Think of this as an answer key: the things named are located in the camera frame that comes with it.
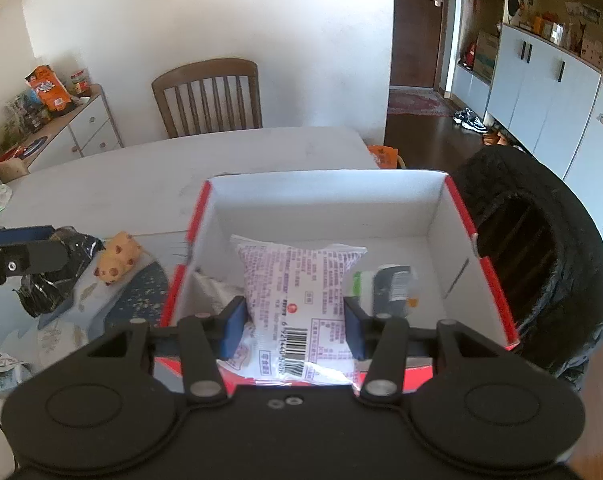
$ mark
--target black bag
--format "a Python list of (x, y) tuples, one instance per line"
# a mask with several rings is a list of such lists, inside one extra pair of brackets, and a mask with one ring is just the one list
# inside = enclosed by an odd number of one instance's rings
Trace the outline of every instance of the black bag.
[(66, 246), (68, 262), (61, 270), (42, 272), (22, 277), (22, 284), (15, 292), (22, 307), (32, 317), (53, 312), (61, 303), (72, 297), (76, 280), (86, 270), (95, 254), (104, 248), (102, 241), (75, 231), (73, 227), (57, 229), (50, 240), (58, 240)]

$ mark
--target small packaged snack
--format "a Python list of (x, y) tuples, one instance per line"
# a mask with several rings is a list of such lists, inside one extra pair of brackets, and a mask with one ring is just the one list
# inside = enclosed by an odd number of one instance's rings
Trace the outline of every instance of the small packaged snack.
[(25, 80), (53, 117), (60, 117), (76, 108), (66, 87), (49, 65), (39, 65)]
[(341, 244), (300, 249), (237, 236), (231, 242), (244, 264), (252, 322), (234, 357), (219, 365), (262, 383), (355, 383), (342, 280), (366, 249)]

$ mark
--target sneaker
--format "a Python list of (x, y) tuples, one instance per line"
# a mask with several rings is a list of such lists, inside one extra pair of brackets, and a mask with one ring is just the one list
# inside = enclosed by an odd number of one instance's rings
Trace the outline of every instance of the sneaker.
[(461, 121), (461, 127), (465, 130), (472, 130), (478, 134), (487, 134), (488, 127), (484, 125), (479, 116), (475, 112), (466, 114), (466, 117)]
[(453, 121), (455, 124), (461, 124), (461, 122), (466, 118), (468, 112), (471, 112), (470, 108), (464, 108), (463, 110), (457, 110), (453, 115)]

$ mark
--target stuffed toy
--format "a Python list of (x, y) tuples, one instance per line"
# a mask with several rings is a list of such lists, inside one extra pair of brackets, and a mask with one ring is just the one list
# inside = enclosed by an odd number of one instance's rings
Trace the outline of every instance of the stuffed toy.
[(143, 248), (126, 231), (117, 233), (105, 244), (105, 250), (99, 254), (99, 262), (94, 275), (106, 285), (118, 282), (131, 270)]

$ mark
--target wooden door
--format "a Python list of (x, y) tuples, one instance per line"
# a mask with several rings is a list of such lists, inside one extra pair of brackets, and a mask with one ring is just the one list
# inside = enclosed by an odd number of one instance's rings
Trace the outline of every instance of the wooden door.
[(502, 27), (497, 65), (493, 75), (488, 112), (506, 128), (510, 127), (523, 76), (530, 37), (516, 28)]
[(390, 84), (435, 87), (447, 0), (395, 0)]
[(563, 54), (557, 92), (546, 115), (533, 155), (563, 179), (584, 134), (600, 75), (570, 54)]
[(563, 58), (558, 48), (529, 36), (525, 60), (526, 73), (508, 130), (526, 149), (532, 151), (557, 91)]

